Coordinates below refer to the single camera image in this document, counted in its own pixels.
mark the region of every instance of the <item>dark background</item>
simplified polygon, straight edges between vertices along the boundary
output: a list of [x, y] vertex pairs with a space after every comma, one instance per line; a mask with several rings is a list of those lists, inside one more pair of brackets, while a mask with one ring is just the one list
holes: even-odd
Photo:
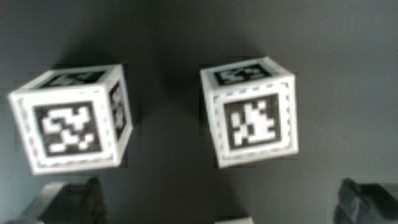
[[[331, 224], [341, 179], [398, 183], [398, 1], [0, 1], [0, 222], [50, 181], [102, 178], [112, 223]], [[269, 55], [297, 73], [297, 156], [215, 168], [199, 69]], [[7, 93], [123, 63], [121, 168], [32, 176]]]

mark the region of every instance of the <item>cube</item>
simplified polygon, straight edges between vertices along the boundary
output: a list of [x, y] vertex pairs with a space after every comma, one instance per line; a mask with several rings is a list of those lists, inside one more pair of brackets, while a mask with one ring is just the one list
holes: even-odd
[[299, 153], [295, 75], [265, 57], [201, 70], [219, 168]]
[[254, 224], [254, 222], [253, 222], [253, 218], [247, 217], [247, 218], [240, 218], [240, 219], [222, 221], [222, 222], [215, 222], [215, 224]]
[[32, 173], [119, 166], [134, 130], [123, 66], [46, 71], [9, 101]]

